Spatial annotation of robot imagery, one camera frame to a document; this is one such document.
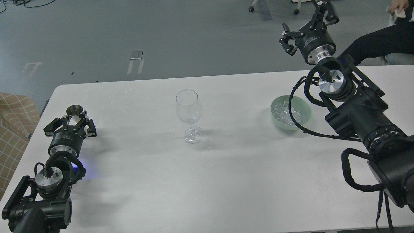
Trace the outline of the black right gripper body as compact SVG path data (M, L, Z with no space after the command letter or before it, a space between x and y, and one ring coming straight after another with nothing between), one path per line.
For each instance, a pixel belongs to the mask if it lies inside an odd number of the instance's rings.
M332 56L337 47L325 28L312 30L308 33L299 32L296 46L307 64L317 64L321 59Z

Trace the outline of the person's hand holding white object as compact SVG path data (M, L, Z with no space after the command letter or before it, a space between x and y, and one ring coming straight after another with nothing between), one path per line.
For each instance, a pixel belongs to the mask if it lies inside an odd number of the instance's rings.
M389 3L389 6L387 6L387 12L390 15L394 15L395 11L397 11L398 14L400 14L401 12L404 12L405 9L407 9L409 6L409 1L408 0L392 0Z

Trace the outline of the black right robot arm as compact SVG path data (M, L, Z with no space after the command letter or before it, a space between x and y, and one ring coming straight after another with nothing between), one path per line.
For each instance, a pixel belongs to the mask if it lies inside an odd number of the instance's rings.
M363 192L379 192L376 221L385 204L390 232L394 232L389 201L413 211L413 136L407 136L384 115L388 108L382 100L384 92L355 65L347 55L341 64L333 55L336 45L327 31L328 25L339 22L333 5L328 0L312 1L315 12L311 20L299 31L291 31L283 23L283 36L279 42L286 53L294 55L299 49L305 62L314 67L300 78L292 88L288 111L294 118L291 102L295 91L304 84L304 94L313 104L328 109L327 123L336 135L325 135L294 124L305 134L314 136L360 141L367 152L347 148L341 154L343 177L346 183ZM360 185L351 174L349 156L367 160L378 181L375 185Z

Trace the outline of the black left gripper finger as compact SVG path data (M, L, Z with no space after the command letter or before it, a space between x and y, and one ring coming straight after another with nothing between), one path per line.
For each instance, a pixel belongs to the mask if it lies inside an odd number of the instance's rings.
M57 133L63 132L65 130L64 126L65 117L55 118L43 129L45 136L55 136Z
M82 112L81 128L85 132L85 137L97 137L97 129L93 120L87 116L87 111Z

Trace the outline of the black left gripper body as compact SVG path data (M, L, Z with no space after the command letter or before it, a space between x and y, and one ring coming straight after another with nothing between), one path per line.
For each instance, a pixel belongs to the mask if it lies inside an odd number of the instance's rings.
M48 154L50 156L57 152L68 152L75 158L80 155L81 147L84 139L86 138L86 132L84 128L77 128L72 125L68 125L65 128L59 128L55 131L48 132L48 136L52 136L52 141L48 148Z

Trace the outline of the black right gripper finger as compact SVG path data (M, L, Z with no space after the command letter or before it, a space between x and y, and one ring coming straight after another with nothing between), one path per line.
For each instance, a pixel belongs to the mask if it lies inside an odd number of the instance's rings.
M315 12L307 23L307 32L323 31L328 32L327 27L340 22L335 7L329 0L312 0Z
M290 40L295 40L297 37L299 37L298 31L291 31L290 28L286 23L282 23L283 27L283 33L282 37L279 39L279 43L281 44L284 51L289 54L290 56L294 56L296 53L297 47L290 44Z

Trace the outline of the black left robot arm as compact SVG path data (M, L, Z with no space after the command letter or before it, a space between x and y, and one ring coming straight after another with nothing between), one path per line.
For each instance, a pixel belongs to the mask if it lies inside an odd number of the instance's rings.
M71 222L71 189L86 175L79 160L87 137L96 137L94 122L80 105L71 105L66 115L43 129L52 141L49 158L37 163L34 177L23 176L2 210L12 233L59 233Z

